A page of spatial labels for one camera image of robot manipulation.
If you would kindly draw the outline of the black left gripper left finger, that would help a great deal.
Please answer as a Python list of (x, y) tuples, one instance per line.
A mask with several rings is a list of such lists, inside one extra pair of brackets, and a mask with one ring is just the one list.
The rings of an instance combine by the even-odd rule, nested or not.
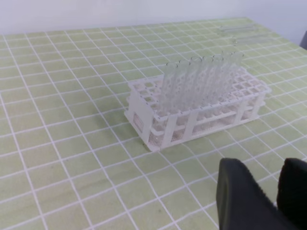
[(296, 230), (238, 159), (219, 163), (216, 205), (221, 230)]

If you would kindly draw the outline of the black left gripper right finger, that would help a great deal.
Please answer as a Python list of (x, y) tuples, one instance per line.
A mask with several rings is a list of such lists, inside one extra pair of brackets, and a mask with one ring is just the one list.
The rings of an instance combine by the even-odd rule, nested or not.
[(295, 225), (307, 224), (307, 163), (287, 158), (282, 167), (277, 195), (278, 209)]

